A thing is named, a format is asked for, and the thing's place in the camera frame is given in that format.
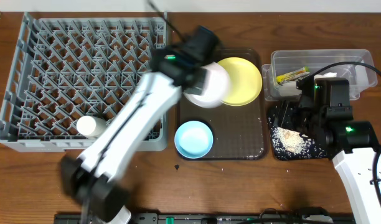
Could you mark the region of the white shallow bowl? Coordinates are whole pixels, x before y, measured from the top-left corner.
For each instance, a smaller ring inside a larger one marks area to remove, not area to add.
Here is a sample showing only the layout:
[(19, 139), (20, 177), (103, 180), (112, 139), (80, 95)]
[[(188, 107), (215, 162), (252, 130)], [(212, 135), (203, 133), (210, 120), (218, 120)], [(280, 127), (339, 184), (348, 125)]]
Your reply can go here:
[(185, 93), (184, 96), (193, 104), (202, 108), (215, 108), (222, 104), (231, 89), (227, 71), (218, 63), (203, 66), (207, 74), (200, 95)]

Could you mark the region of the green orange snack wrapper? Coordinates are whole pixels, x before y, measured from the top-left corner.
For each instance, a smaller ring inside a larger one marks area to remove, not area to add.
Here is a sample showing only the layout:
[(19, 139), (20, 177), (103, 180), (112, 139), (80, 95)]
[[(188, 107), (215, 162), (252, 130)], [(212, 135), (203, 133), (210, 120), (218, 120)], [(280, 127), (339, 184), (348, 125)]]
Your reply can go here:
[(308, 67), (302, 67), (299, 68), (295, 71), (288, 72), (282, 75), (279, 75), (276, 77), (276, 82), (281, 85), (283, 82), (290, 82), (297, 80), (300, 76), (303, 76), (305, 74), (309, 73), (309, 68)]

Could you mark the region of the white napkin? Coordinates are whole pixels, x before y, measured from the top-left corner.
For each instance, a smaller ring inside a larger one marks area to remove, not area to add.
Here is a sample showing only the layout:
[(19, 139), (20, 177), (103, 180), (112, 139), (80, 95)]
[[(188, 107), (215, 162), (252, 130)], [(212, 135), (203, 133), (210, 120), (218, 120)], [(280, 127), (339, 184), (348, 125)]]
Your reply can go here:
[(314, 76), (314, 79), (317, 79), (317, 78), (336, 78), (336, 77), (337, 77), (337, 73), (329, 72), (329, 73), (325, 73), (323, 75), (317, 74)]

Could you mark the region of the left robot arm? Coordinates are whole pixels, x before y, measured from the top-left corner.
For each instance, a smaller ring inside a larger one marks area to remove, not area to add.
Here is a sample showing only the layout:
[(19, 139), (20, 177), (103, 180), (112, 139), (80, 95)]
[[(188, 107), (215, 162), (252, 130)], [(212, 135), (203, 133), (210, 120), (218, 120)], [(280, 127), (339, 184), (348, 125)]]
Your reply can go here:
[(96, 141), (76, 159), (60, 161), (63, 191), (82, 205), (83, 222), (89, 214), (103, 223), (128, 223), (129, 193), (119, 185), (137, 148), (158, 119), (183, 93), (205, 90), (214, 48), (169, 46), (153, 52), (151, 69), (133, 95)]

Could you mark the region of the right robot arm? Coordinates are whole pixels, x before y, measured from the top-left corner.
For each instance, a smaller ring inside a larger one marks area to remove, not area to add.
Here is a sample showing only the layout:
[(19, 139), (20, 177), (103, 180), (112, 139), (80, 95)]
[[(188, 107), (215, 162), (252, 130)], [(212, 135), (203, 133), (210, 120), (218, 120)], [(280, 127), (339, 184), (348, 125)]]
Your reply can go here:
[(272, 143), (292, 159), (328, 158), (339, 174), (356, 223), (381, 223), (381, 143), (348, 101), (282, 101), (268, 113)]

